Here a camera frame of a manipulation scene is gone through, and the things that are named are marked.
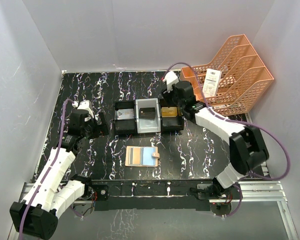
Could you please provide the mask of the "orange plastic file organizer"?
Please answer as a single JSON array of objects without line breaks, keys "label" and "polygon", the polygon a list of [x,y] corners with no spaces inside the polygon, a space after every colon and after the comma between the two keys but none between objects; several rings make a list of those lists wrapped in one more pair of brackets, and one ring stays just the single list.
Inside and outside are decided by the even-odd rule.
[{"label": "orange plastic file organizer", "polygon": [[[203,94],[208,69],[221,72],[215,96]],[[274,81],[245,34],[230,36],[207,64],[183,67],[180,79],[188,81],[198,101],[207,103],[223,115],[248,113]]]}]

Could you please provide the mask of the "black card in white tray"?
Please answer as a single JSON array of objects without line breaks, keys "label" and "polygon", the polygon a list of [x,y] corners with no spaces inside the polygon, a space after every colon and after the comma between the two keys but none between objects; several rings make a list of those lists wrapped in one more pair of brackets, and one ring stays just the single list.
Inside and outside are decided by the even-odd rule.
[{"label": "black card in white tray", "polygon": [[155,119],[156,108],[155,107],[143,107],[139,109],[138,116],[140,119]]}]

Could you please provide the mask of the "white paper receipt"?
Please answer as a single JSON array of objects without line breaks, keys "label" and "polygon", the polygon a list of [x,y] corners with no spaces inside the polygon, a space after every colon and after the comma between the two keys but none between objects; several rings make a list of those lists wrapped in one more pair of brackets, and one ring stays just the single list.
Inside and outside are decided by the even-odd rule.
[{"label": "white paper receipt", "polygon": [[214,97],[217,94],[219,82],[221,80],[222,72],[208,68],[206,71],[202,93],[205,98]]}]

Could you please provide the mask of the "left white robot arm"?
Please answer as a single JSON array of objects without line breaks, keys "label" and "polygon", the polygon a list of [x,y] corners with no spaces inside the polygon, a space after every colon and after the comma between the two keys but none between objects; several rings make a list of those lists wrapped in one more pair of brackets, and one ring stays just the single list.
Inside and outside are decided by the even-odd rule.
[{"label": "left white robot arm", "polygon": [[75,175],[65,186],[60,187],[60,183],[84,144],[108,134],[109,127],[103,112],[98,118],[86,109],[75,108],[70,113],[67,131],[60,132],[57,146],[51,149],[49,159],[31,190],[10,207],[19,239],[30,235],[49,240],[67,208],[76,199],[88,195],[89,177]]}]

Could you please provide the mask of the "black tray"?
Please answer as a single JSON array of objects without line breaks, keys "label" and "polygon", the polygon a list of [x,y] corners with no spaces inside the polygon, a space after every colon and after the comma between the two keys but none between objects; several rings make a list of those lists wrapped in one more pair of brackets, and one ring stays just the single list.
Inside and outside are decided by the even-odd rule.
[{"label": "black tray", "polygon": [[134,100],[114,103],[114,132],[116,135],[136,135],[137,115]]},{"label": "black tray", "polygon": [[[162,107],[177,107],[178,116],[176,117],[162,117],[161,108]],[[163,99],[159,99],[159,108],[160,108],[160,128],[162,133],[182,131],[184,129],[184,118],[181,113],[181,110],[176,105],[168,105],[167,102]]]}]

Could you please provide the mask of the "white middle tray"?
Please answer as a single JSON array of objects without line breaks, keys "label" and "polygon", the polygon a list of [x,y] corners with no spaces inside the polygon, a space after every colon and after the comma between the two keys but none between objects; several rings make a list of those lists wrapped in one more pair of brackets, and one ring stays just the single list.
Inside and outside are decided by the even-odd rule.
[{"label": "white middle tray", "polygon": [[161,132],[161,116],[158,98],[135,101],[136,124],[139,134]]}]

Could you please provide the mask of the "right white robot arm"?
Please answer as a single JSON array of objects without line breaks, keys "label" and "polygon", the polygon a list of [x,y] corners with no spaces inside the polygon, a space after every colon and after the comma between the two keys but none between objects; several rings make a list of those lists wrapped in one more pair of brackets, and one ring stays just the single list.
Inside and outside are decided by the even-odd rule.
[{"label": "right white robot arm", "polygon": [[203,192],[221,196],[250,171],[269,159],[261,131],[255,126],[232,122],[198,101],[190,82],[178,79],[168,82],[161,94],[170,107],[180,108],[182,115],[194,124],[206,128],[229,145],[229,163]]}]

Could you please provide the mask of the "left black tray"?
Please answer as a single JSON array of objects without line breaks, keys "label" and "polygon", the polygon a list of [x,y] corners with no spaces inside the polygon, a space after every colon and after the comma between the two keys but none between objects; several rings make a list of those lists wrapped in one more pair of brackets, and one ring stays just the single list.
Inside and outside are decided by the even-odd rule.
[{"label": "left black tray", "polygon": [[114,103],[114,132],[116,135],[136,135],[137,115],[134,100]]}]

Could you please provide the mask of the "aluminium frame rail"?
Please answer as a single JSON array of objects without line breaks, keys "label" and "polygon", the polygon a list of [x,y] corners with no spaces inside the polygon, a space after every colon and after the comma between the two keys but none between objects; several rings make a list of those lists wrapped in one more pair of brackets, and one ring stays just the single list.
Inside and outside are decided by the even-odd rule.
[{"label": "aluminium frame rail", "polygon": [[[91,205],[92,210],[95,210],[97,203],[97,192],[92,188],[92,181],[89,183],[88,194],[74,201],[70,207],[77,205]],[[62,181],[61,187],[64,187],[68,181]],[[278,204],[283,224],[285,226],[287,236],[291,240],[298,239],[296,229],[294,227],[290,212],[288,210],[287,198],[280,181],[266,181],[251,178],[235,183],[235,187],[239,191],[239,200],[235,202],[276,202]]]}]

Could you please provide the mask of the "black front base bar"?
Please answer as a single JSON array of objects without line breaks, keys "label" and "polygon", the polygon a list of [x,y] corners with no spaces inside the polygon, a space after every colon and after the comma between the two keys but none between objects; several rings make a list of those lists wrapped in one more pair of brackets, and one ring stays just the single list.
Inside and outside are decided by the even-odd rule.
[{"label": "black front base bar", "polygon": [[235,187],[217,192],[212,180],[94,180],[96,211],[195,209],[240,199]]}]

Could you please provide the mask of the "beige leather card holder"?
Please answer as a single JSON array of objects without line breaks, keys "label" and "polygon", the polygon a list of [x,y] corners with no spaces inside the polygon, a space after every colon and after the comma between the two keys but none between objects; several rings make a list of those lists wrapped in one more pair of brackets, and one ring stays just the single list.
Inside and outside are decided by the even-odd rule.
[{"label": "beige leather card holder", "polygon": [[126,167],[157,167],[160,154],[157,147],[127,146]]}]

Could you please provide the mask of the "right black tray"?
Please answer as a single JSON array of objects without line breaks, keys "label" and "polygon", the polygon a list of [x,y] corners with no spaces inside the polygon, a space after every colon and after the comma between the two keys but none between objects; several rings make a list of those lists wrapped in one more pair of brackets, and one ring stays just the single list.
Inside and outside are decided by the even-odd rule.
[{"label": "right black tray", "polygon": [[[177,107],[178,116],[176,117],[162,117],[161,108],[162,107]],[[167,102],[163,99],[159,99],[159,108],[160,108],[160,128],[162,133],[182,131],[184,129],[184,118],[181,113],[181,110],[176,105],[168,105]]]}]

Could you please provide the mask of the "gold card in right tray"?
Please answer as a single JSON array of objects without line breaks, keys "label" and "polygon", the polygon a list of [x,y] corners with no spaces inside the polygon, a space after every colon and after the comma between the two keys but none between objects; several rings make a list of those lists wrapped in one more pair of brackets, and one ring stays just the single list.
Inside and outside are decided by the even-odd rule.
[{"label": "gold card in right tray", "polygon": [[177,107],[162,107],[161,108],[161,115],[163,118],[174,118],[178,116],[178,109]]}]

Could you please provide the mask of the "silver card in left tray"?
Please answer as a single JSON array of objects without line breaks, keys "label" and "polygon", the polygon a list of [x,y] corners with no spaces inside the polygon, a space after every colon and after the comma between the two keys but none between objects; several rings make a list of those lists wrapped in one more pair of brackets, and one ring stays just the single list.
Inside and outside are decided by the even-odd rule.
[{"label": "silver card in left tray", "polygon": [[133,108],[119,109],[116,111],[118,120],[133,120],[135,118],[135,112]]}]

